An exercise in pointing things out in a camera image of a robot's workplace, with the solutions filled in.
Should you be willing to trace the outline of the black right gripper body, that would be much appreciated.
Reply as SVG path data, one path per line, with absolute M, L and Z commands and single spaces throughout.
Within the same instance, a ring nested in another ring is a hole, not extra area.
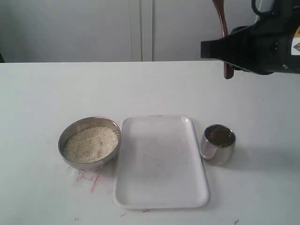
M 268 11 L 261 12 L 251 1 L 255 23 L 254 50 L 259 68 L 270 73 L 300 73 L 300 2 L 274 0 Z

